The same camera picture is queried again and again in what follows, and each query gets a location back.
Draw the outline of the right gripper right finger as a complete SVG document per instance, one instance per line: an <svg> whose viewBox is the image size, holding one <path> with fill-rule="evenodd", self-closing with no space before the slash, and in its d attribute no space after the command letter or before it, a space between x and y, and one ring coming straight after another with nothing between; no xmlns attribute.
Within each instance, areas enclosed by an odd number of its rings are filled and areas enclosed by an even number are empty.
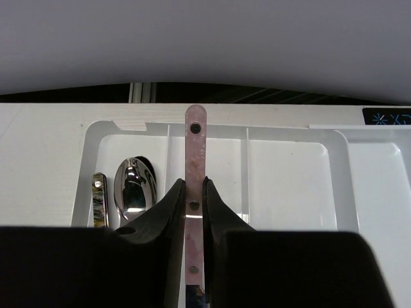
<svg viewBox="0 0 411 308"><path fill-rule="evenodd" d="M202 184L211 307L392 307L374 254L352 232L257 231Z"/></svg>

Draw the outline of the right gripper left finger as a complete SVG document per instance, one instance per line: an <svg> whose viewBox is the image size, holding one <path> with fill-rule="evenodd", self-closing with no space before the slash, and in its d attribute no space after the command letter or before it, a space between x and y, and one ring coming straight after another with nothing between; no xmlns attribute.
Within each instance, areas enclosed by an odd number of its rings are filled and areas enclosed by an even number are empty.
<svg viewBox="0 0 411 308"><path fill-rule="evenodd" d="M176 307L186 184L109 228L3 227L2 307Z"/></svg>

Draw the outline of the pink handled spoon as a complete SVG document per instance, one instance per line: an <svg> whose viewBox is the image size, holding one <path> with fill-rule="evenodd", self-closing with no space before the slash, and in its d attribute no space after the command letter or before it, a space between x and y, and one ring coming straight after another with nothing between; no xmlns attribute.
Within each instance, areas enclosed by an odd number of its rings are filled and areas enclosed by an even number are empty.
<svg viewBox="0 0 411 308"><path fill-rule="evenodd" d="M126 158L114 177L114 203L120 227L157 203L157 179L151 162L144 156Z"/></svg>

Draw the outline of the dark handled spoon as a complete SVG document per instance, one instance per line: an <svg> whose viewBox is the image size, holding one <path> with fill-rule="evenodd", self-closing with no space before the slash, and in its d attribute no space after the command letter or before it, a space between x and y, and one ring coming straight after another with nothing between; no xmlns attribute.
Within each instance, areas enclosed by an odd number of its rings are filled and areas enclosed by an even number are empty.
<svg viewBox="0 0 411 308"><path fill-rule="evenodd" d="M92 176L92 213L95 228L109 227L107 177L103 173Z"/></svg>

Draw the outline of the white divided utensil tray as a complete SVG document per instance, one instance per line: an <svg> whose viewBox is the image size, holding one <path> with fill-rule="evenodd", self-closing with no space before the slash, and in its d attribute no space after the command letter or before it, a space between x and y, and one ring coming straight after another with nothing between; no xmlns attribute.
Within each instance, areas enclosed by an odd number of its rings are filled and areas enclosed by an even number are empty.
<svg viewBox="0 0 411 308"><path fill-rule="evenodd" d="M211 125L206 150L207 176L225 203L255 228L410 233L407 127ZM90 125L74 225L89 223L92 174L113 177L121 161L134 155L153 164L163 196L184 175L184 125Z"/></svg>

